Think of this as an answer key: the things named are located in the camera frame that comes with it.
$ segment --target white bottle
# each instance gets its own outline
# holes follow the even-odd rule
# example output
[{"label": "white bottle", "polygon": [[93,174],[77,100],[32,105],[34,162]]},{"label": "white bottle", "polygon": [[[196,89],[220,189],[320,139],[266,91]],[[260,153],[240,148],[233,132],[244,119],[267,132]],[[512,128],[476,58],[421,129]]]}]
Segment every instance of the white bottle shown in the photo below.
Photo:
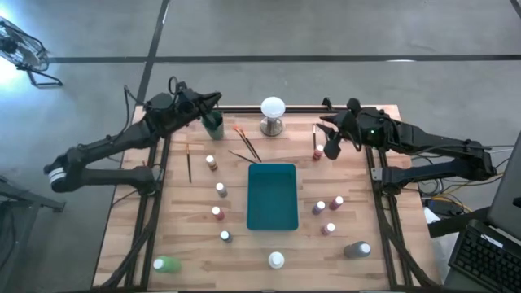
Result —
[{"label": "white bottle", "polygon": [[278,251],[272,252],[269,255],[268,263],[272,269],[280,269],[284,265],[284,256]]}]

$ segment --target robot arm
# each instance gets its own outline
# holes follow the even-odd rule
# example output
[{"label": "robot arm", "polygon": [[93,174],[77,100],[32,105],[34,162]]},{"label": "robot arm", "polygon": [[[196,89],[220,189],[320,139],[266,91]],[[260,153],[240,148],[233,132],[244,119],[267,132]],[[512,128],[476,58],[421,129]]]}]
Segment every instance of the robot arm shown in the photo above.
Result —
[{"label": "robot arm", "polygon": [[109,155],[130,148],[144,149],[156,144],[193,120],[206,116],[221,98],[221,93],[198,94],[186,87],[185,82],[176,85],[175,95],[157,94],[145,103],[145,116],[116,136],[87,145],[78,145],[59,155],[45,166],[44,173],[49,177],[52,190],[70,192],[82,186],[128,184],[140,194],[156,191],[155,170],[145,166],[131,170],[93,170],[85,166]]},{"label": "robot arm", "polygon": [[338,131],[325,125],[317,125],[329,138],[324,153],[335,160],[342,139],[352,141],[360,151],[362,145],[393,150],[406,155],[417,155],[428,151],[433,154],[453,157],[448,163],[412,168],[374,168],[373,179],[382,182],[383,191],[399,194],[400,189],[410,182],[418,182],[446,177],[463,177],[468,180],[487,180],[497,174],[492,166],[487,147],[479,142],[465,141],[429,134],[419,127],[393,120],[384,110],[375,107],[361,107],[358,100],[351,98],[348,110],[333,116],[322,116],[322,120],[332,123]]}]

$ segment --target white cap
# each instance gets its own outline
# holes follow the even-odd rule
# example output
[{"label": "white cap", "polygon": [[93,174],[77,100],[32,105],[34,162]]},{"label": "white cap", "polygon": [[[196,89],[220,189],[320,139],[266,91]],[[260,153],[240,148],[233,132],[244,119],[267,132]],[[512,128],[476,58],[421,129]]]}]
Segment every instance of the white cap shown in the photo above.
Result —
[{"label": "white cap", "polygon": [[369,253],[371,252],[371,246],[367,243],[363,243],[361,246],[360,246],[360,251],[364,252],[364,253]]},{"label": "white cap", "polygon": [[286,105],[277,97],[265,98],[260,105],[262,114],[269,118],[279,118],[286,111]]},{"label": "white cap", "polygon": [[228,231],[222,231],[221,232],[221,239],[227,240],[230,237],[230,233]]},{"label": "white cap", "polygon": [[154,269],[161,269],[164,266],[164,260],[157,259],[154,260]]},{"label": "white cap", "polygon": [[268,263],[273,269],[280,269],[284,265],[284,256],[278,251],[272,252],[269,255]]},{"label": "white cap", "polygon": [[326,229],[327,229],[328,231],[330,231],[330,232],[335,231],[335,224],[333,224],[333,223],[329,223],[329,224],[327,224],[327,225],[326,225]]}]

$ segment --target small bottle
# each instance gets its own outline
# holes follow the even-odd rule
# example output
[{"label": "small bottle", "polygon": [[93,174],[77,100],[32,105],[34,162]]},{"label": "small bottle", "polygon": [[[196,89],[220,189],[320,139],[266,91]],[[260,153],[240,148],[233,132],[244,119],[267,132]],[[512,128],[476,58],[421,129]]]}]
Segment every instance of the small bottle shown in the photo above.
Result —
[{"label": "small bottle", "polygon": [[210,167],[210,170],[215,171],[217,170],[217,162],[215,161],[215,158],[213,155],[208,155],[206,157],[206,163],[208,164],[208,167]]},{"label": "small bottle", "polygon": [[324,235],[329,235],[333,231],[335,231],[335,224],[333,224],[333,223],[329,223],[322,227],[322,233]]},{"label": "small bottle", "polygon": [[212,214],[219,221],[225,218],[225,213],[219,207],[213,207],[212,208]]},{"label": "small bottle", "polygon": [[317,145],[317,148],[313,152],[313,160],[320,160],[320,157],[322,157],[323,153],[324,153],[324,146]]},{"label": "small bottle", "polygon": [[326,204],[323,201],[319,201],[317,204],[315,204],[311,212],[313,213],[313,215],[316,216],[319,213],[321,213],[324,210],[324,208],[326,208]]},{"label": "small bottle", "polygon": [[228,191],[226,190],[225,185],[222,183],[217,183],[215,185],[215,189],[217,190],[219,196],[221,196],[222,198],[225,198],[228,195]]},{"label": "small bottle", "polygon": [[272,252],[268,257],[268,264],[272,269],[280,269],[284,265],[284,256],[278,251]]},{"label": "small bottle", "polygon": [[159,256],[152,266],[157,273],[176,273],[181,270],[181,261],[175,257]]},{"label": "small bottle", "polygon": [[222,239],[222,241],[224,241],[226,243],[231,243],[234,240],[233,237],[231,237],[230,232],[228,232],[228,231],[221,232],[221,239]]},{"label": "small bottle", "polygon": [[335,211],[337,208],[339,208],[342,203],[344,203],[344,199],[342,196],[337,196],[335,199],[329,204],[329,209],[331,211]]},{"label": "small bottle", "polygon": [[344,255],[347,258],[367,257],[371,253],[371,245],[365,241],[358,241],[344,248]]}]

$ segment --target wooden tabletop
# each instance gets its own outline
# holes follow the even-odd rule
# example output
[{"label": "wooden tabletop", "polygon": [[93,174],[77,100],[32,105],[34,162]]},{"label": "wooden tabletop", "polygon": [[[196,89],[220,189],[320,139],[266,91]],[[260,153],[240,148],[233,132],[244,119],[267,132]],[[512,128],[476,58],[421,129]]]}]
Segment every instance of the wooden tabletop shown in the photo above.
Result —
[{"label": "wooden tabletop", "polygon": [[[379,107],[392,118],[400,119],[397,106]],[[142,115],[142,109],[137,107],[134,121]],[[387,289],[365,152],[356,152],[350,142],[343,142],[337,160],[323,156],[319,161],[313,161],[312,125],[321,122],[318,114],[284,115],[285,129],[275,138],[267,138],[261,133],[261,119],[261,114],[226,114],[225,139],[221,141],[211,140],[198,121],[172,135],[154,257],[177,257],[182,260],[182,271],[157,273],[151,270],[149,290]],[[243,128],[263,163],[296,166],[300,223],[297,230],[251,231],[246,227],[250,163],[228,150],[250,159],[253,157],[233,131],[236,125]],[[317,129],[317,143],[324,142],[324,133]],[[186,165],[186,143],[190,143],[191,184]],[[216,172],[208,168],[204,160],[206,155],[215,156]],[[147,156],[148,150],[126,151],[123,168],[140,165]],[[407,168],[411,165],[406,155],[388,152],[387,157],[391,166]],[[224,199],[215,190],[218,182],[224,183],[228,189],[228,196]],[[129,186],[118,186],[114,200],[132,190]],[[319,216],[311,213],[317,201],[328,204],[338,195],[344,198],[344,204],[338,210],[327,209]],[[397,198],[407,249],[427,275],[439,281],[418,194],[403,190]],[[132,195],[112,209],[94,285],[107,280],[129,251],[138,201],[138,196]],[[225,212],[225,220],[215,220],[211,214],[213,206]],[[336,230],[323,236],[320,229],[328,222],[335,223]],[[219,233],[222,230],[230,231],[234,237],[232,243],[221,241]],[[370,256],[358,260],[344,258],[342,249],[361,240],[371,245]],[[286,259],[281,269],[271,269],[268,265],[268,256],[273,251],[280,251]],[[137,276],[141,275],[143,255],[144,249],[138,258]],[[401,279],[394,250],[393,259],[396,274]]]}]

